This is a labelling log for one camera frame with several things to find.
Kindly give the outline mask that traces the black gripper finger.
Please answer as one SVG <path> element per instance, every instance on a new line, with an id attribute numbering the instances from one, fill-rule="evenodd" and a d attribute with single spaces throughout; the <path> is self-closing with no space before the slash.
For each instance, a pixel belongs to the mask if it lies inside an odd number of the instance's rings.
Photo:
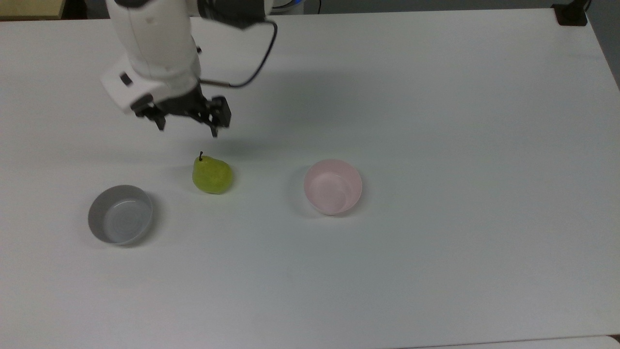
<path id="1" fill-rule="evenodd" d="M 168 113 L 158 108 L 154 103 L 154 98 L 151 94 L 142 95 L 131 104 L 131 110 L 138 118 L 146 118 L 151 122 L 154 122 L 157 128 L 163 132 L 166 125 L 166 117 Z"/>
<path id="2" fill-rule="evenodd" d="M 202 98 L 193 111 L 193 119 L 207 125 L 211 136 L 217 138 L 220 129 L 230 127 L 231 110 L 227 99 L 222 95 L 217 95 L 211 100 Z"/>

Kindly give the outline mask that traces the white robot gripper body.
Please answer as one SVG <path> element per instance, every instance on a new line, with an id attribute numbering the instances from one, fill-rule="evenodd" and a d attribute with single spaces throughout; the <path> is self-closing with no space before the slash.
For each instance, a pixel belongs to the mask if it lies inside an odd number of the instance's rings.
<path id="1" fill-rule="evenodd" d="M 197 53 L 127 53 L 100 78 L 105 91 L 125 113 L 148 106 L 189 116 L 204 110 Z"/>

